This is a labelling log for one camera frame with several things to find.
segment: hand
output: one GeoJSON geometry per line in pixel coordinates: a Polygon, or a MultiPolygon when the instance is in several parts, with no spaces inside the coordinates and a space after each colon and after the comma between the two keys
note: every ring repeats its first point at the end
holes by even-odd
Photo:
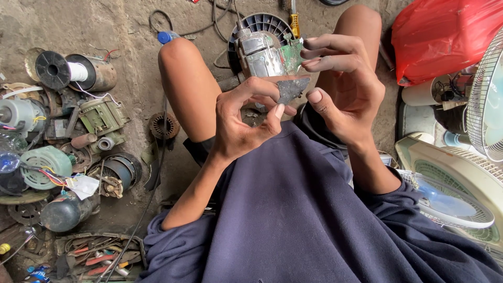
{"type": "Polygon", "coordinates": [[[215,144],[210,151],[210,156],[219,157],[226,163],[230,163],[279,134],[285,105],[274,102],[280,98],[276,82],[298,78],[295,76],[251,77],[232,91],[220,94],[216,104],[215,144]],[[270,108],[264,122],[257,127],[250,127],[242,122],[240,109],[246,103],[255,101],[270,101],[275,105],[270,108]]]}
{"type": "Polygon", "coordinates": [[[350,147],[368,144],[372,122],[384,98],[385,87],[369,67],[359,37],[324,34],[304,41],[301,56],[308,72],[330,70],[337,83],[331,96],[320,88],[307,93],[313,108],[327,127],[350,147]]]}

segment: tire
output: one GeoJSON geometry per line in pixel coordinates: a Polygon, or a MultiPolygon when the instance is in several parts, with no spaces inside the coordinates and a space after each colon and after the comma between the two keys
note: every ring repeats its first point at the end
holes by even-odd
{"type": "Polygon", "coordinates": [[[341,4],[346,3],[349,0],[319,0],[319,1],[327,6],[339,6],[341,4]]]}

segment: person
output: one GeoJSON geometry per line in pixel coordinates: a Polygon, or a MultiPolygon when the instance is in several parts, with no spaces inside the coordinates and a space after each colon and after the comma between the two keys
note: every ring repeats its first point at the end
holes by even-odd
{"type": "Polygon", "coordinates": [[[357,5],[333,34],[305,40],[302,66],[321,73],[299,113],[275,102],[276,82],[292,77],[221,93],[191,42],[162,47],[162,85],[202,168],[149,224],[138,282],[503,281],[482,248],[424,217],[419,193],[380,160],[380,34],[379,14],[357,5]],[[240,119],[248,102],[270,109],[257,127],[240,119]],[[280,123],[283,113],[295,123],[280,123]],[[204,214],[212,194],[221,206],[204,214]]]}

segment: dirty floor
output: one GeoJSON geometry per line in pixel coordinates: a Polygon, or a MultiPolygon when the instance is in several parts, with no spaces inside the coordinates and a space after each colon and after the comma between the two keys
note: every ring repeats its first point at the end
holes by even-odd
{"type": "MultiPolygon", "coordinates": [[[[265,12],[288,20],[288,14],[281,10],[279,2],[238,0],[237,5],[239,11],[245,15],[265,12]]],[[[378,11],[385,31],[391,26],[396,15],[410,2],[412,0],[351,0],[338,7],[328,7],[318,0],[298,0],[297,11],[300,13],[301,32],[308,36],[331,33],[341,13],[355,4],[365,4],[378,11]]],[[[122,101],[132,119],[123,129],[130,140],[119,148],[140,157],[141,152],[150,143],[148,119],[152,114],[162,111],[163,90],[157,68],[160,44],[156,33],[148,24],[148,15],[154,9],[169,13],[175,31],[179,33],[196,30],[211,21],[211,4],[207,0],[200,0],[196,4],[188,0],[4,0],[0,9],[0,73],[6,77],[4,82],[30,82],[23,67],[23,59],[26,51],[33,47],[62,54],[84,53],[91,56],[106,55],[106,51],[97,48],[119,49],[112,53],[114,56],[120,56],[112,59],[118,82],[110,93],[122,101]]],[[[235,21],[235,15],[227,13],[219,22],[221,31],[230,34],[235,21]]],[[[195,34],[193,42],[198,46],[216,80],[223,80],[232,75],[230,70],[213,66],[213,60],[226,47],[213,27],[195,34]]],[[[225,56],[219,63],[226,64],[225,56]]],[[[377,62],[376,73],[386,86],[386,96],[374,123],[374,139],[378,149],[392,152],[398,86],[394,72],[388,70],[381,58],[377,62]]],[[[175,149],[166,154],[162,168],[162,184],[146,221],[155,214],[160,200],[183,192],[199,171],[198,165],[182,145],[186,137],[182,130],[176,139],[175,149]]],[[[148,172],[144,173],[140,184],[147,179],[148,172]]],[[[108,225],[118,225],[125,227],[123,231],[131,229],[139,219],[148,197],[149,193],[145,193],[143,187],[138,185],[125,193],[122,199],[102,198],[101,212],[91,216],[86,226],[105,228],[108,225]]],[[[19,266],[10,264],[8,268],[11,269],[11,274],[19,274],[22,277],[26,263],[19,266]]],[[[19,278],[14,277],[14,281],[19,281],[19,278]]]]}

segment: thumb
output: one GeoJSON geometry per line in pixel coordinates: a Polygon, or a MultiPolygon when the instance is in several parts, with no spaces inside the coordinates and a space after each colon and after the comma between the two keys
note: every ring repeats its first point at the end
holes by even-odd
{"type": "Polygon", "coordinates": [[[281,117],[285,111],[284,104],[277,104],[267,114],[266,119],[258,126],[253,128],[255,131],[255,136],[258,137],[261,142],[274,137],[281,132],[281,117]]]}
{"type": "Polygon", "coordinates": [[[326,126],[332,130],[341,119],[341,111],[333,104],[332,98],[321,88],[314,88],[307,92],[307,100],[325,120],[326,126]]]}

